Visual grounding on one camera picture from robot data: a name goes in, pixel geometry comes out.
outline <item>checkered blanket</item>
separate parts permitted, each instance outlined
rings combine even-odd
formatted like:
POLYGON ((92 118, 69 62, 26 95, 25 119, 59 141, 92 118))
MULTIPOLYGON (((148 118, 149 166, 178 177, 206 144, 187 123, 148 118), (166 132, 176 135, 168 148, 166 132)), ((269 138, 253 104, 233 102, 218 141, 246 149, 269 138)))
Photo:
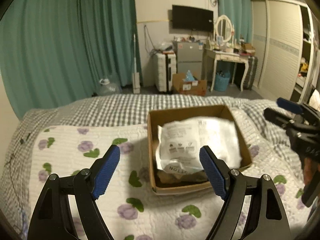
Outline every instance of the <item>checkered blanket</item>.
POLYGON ((294 176, 302 180, 300 160, 290 150, 285 132, 263 117, 266 107, 277 108, 269 100, 183 95, 113 95, 83 99, 49 110, 30 110, 10 142, 4 173, 0 181, 0 208, 21 236, 30 219, 29 192, 32 149, 38 134, 49 126, 125 126, 143 124, 150 110, 205 105, 227 105, 243 110, 257 128, 257 133, 273 145, 274 152, 285 160, 294 176))

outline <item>white flat mop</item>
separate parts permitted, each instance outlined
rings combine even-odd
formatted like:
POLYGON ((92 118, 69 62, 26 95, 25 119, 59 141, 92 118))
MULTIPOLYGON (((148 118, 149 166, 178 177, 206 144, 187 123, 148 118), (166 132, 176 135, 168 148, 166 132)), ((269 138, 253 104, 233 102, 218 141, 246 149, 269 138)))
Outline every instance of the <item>white flat mop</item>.
POLYGON ((140 75, 137 72, 137 59, 136 59, 136 35, 133 34, 133 46, 134 46, 134 73, 132 73, 132 87, 133 93, 140 93, 140 75))

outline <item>television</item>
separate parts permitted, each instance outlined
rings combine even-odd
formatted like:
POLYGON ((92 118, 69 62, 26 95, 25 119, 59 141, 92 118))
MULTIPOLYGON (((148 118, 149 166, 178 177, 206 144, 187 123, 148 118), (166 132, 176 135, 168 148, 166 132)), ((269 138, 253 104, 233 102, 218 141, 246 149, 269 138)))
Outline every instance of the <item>television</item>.
POLYGON ((172 28, 213 33, 213 11, 172 5, 172 28))

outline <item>person's finger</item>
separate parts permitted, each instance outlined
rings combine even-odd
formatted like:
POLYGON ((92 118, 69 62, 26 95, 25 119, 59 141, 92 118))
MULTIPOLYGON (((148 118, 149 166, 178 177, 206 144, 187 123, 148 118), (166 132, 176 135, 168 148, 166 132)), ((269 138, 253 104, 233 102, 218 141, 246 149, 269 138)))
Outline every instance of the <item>person's finger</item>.
POLYGON ((312 161, 310 158, 304 159, 304 169, 303 169, 303 178, 304 178, 304 184, 308 185, 313 177, 312 172, 312 161))

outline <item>blue gripper pad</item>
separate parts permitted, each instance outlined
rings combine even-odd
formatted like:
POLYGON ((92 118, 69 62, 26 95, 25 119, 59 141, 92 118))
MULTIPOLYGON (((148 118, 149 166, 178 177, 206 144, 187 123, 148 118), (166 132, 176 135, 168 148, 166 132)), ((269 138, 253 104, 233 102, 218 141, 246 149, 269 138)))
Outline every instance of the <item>blue gripper pad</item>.
POLYGON ((303 109, 302 109, 301 105, 294 103, 292 101, 286 100, 284 98, 278 98, 277 105, 287 111, 294 113, 294 114, 303 114, 303 109))
POLYGON ((102 164, 102 167, 95 177, 94 188, 92 192, 93 200, 97 200, 99 196, 103 195, 106 192, 110 179, 115 172, 119 161, 120 148, 116 146, 112 148, 107 160, 102 164))
POLYGON ((225 190, 224 178, 204 147, 201 147, 199 157, 201 165, 204 168, 205 174, 207 175, 215 194, 220 196, 222 200, 226 200, 228 198, 228 193, 225 190))

